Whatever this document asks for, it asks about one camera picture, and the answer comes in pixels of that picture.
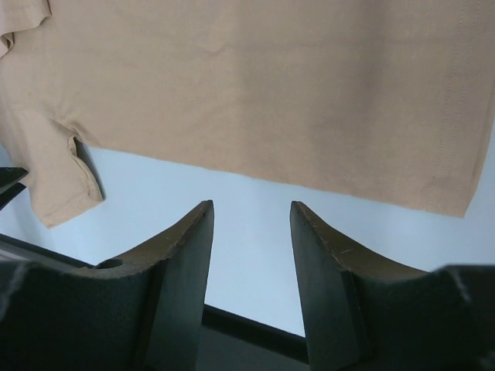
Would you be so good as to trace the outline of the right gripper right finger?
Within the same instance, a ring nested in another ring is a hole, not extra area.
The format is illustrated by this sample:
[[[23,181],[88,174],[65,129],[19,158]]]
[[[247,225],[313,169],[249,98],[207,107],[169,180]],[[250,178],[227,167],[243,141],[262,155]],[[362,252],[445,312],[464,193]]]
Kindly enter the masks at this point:
[[[313,370],[492,370],[494,268],[426,272],[388,259],[291,204]]]

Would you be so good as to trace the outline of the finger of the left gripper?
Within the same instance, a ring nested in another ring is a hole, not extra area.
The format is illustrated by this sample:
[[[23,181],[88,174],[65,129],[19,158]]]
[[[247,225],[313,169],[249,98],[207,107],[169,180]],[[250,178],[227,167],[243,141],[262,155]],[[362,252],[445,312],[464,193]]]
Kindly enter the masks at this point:
[[[0,210],[3,210],[26,186],[21,181],[29,174],[20,167],[1,167],[0,169]]]

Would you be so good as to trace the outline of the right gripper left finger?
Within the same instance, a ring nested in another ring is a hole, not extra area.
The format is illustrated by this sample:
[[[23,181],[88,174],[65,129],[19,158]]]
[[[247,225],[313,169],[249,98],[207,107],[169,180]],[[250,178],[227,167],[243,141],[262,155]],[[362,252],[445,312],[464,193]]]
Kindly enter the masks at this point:
[[[193,370],[214,209],[95,267],[1,264],[3,370]]]

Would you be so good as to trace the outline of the beige t shirt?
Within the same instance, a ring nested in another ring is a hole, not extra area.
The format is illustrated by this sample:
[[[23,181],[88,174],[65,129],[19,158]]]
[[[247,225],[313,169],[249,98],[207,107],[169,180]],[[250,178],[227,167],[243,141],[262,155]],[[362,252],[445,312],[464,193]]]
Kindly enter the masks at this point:
[[[494,119],[492,1],[3,1],[1,142],[53,227],[76,144],[463,216]]]

